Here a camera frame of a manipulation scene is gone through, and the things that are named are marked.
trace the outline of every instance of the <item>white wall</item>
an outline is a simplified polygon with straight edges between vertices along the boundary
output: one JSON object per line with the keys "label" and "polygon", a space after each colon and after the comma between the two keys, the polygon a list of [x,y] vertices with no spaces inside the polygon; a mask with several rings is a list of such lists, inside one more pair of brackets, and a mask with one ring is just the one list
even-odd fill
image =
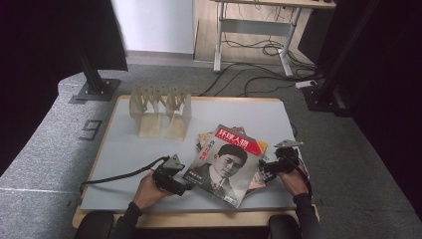
{"label": "white wall", "polygon": [[127,51],[193,54],[192,0],[111,0]]}

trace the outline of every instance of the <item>hand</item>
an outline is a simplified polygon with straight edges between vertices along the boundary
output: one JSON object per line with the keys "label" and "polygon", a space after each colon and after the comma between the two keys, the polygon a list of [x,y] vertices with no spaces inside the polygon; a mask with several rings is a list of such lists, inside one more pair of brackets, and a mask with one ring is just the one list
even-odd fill
{"label": "hand", "polygon": [[[304,164],[299,160],[299,168],[304,173],[305,171]],[[292,196],[296,196],[301,193],[309,193],[307,185],[304,182],[302,176],[298,173],[297,170],[293,170],[290,173],[285,172],[278,172],[277,175],[282,179],[283,184],[285,185],[286,189],[292,194]]]}
{"label": "hand", "polygon": [[152,178],[153,171],[146,174],[139,182],[133,202],[142,210],[157,203],[165,196],[171,196],[173,193],[157,188]]}

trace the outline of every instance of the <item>sleeve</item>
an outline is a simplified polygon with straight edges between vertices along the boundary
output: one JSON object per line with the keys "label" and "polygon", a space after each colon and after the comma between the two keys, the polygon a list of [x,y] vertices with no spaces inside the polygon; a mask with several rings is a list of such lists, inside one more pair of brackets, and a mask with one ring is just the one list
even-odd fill
{"label": "sleeve", "polygon": [[297,205],[296,214],[301,224],[302,237],[304,239],[325,239],[325,234],[319,226],[311,198],[307,193],[296,195],[293,198]]}
{"label": "sleeve", "polygon": [[134,234],[138,217],[142,215],[142,211],[130,202],[126,212],[119,217],[115,224],[114,230],[109,235],[108,239],[129,239]]}

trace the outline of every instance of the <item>magazine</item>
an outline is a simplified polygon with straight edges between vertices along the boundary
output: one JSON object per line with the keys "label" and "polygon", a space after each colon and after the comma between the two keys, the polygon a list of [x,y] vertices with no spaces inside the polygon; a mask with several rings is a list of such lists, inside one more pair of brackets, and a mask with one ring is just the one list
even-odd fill
{"label": "magazine", "polygon": [[[242,126],[234,126],[232,127],[237,132],[241,132],[242,134],[246,134],[245,129]],[[203,132],[198,134],[198,141],[199,143],[196,144],[199,150],[202,149],[202,147],[205,145],[205,143],[208,141],[208,139],[211,137],[213,132]],[[268,144],[264,141],[257,140],[258,146],[261,149],[261,153],[265,153],[265,150],[267,149]],[[254,177],[252,178],[251,184],[249,185],[247,194],[249,191],[252,191],[253,189],[258,189],[261,187],[266,186],[266,182],[264,181],[264,175],[262,174],[261,168],[258,168],[257,172],[254,174]]]}
{"label": "magazine", "polygon": [[256,140],[218,125],[183,178],[237,208],[258,170],[261,156]]}

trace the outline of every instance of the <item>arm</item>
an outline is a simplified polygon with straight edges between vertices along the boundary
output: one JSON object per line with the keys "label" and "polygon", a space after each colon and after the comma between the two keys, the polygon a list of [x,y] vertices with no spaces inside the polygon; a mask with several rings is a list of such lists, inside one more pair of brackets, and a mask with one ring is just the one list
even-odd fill
{"label": "arm", "polygon": [[[304,165],[300,162],[299,168],[305,172]],[[298,215],[301,224],[302,236],[304,239],[323,239],[323,234],[314,208],[311,205],[311,198],[308,195],[309,191],[305,185],[301,175],[293,170],[290,173],[279,172],[278,176],[282,179],[286,189],[294,197],[294,202],[297,205],[296,214]]]}
{"label": "arm", "polygon": [[115,229],[108,237],[109,239],[131,238],[136,229],[137,219],[142,215],[142,210],[154,205],[161,198],[172,195],[172,193],[155,186],[152,173],[150,171],[140,180],[133,200],[129,203],[124,215],[118,218]]}

